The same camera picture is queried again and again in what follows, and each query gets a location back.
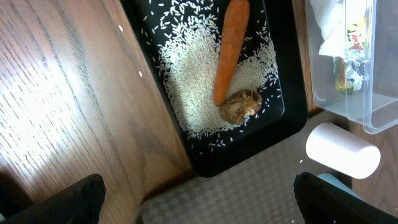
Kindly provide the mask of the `dark blue plate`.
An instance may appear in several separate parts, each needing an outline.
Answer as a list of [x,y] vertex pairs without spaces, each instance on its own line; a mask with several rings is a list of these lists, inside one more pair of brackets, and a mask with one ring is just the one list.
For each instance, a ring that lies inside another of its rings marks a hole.
[[334,185],[335,187],[345,191],[346,193],[362,200],[362,198],[359,195],[357,195],[355,192],[353,192],[347,185],[342,183],[342,181],[337,179],[332,174],[323,173],[323,174],[318,175],[318,178],[320,178],[320,179],[324,180],[325,182],[328,182],[329,184]]

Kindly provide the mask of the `green snack wrapper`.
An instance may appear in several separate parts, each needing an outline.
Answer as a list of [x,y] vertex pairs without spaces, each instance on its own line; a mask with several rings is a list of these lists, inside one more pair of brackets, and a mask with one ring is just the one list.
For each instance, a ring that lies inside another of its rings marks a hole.
[[366,16],[348,26],[343,57],[334,57],[336,90],[352,95],[362,89],[365,64]]

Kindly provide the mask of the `white rice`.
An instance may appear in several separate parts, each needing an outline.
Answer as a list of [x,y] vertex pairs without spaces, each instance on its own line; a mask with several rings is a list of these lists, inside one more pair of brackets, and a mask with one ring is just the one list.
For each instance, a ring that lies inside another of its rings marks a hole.
[[250,18],[229,94],[252,90],[262,97],[242,124],[221,119],[213,102],[222,26],[228,1],[147,0],[137,3],[141,36],[192,149],[200,154],[225,148],[244,134],[282,116],[276,52],[262,2],[251,1]]

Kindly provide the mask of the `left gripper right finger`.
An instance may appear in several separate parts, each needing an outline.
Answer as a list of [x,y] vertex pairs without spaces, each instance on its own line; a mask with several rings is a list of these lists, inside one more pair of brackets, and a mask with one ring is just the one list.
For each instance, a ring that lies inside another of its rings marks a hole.
[[397,224],[396,217],[309,172],[296,176],[294,194],[305,223]]

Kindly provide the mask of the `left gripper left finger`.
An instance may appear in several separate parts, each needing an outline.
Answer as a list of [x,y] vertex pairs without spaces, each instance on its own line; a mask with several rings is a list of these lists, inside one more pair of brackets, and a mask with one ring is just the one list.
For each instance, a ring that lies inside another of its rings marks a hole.
[[25,210],[1,194],[1,223],[97,224],[106,187],[99,174],[91,174]]

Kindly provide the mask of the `orange carrot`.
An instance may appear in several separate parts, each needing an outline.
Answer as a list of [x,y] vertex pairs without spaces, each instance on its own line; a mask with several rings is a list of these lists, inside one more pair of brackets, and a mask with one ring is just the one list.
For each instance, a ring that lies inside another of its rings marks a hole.
[[248,0],[231,0],[224,15],[213,102],[224,102],[241,53],[250,14]]

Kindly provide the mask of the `white tissue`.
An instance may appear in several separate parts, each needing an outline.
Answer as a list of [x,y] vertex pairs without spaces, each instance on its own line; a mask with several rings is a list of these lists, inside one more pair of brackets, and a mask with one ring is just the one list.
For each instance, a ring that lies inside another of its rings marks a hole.
[[347,50],[364,50],[366,29],[366,1],[309,0],[323,43],[319,54],[345,56]]

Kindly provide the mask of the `brown food scrap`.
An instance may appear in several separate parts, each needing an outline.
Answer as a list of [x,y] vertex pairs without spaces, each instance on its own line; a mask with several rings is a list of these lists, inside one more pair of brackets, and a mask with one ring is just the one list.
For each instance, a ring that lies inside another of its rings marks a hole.
[[248,116],[257,114],[262,105],[262,96],[255,91],[243,89],[232,94],[219,107],[223,120],[240,125]]

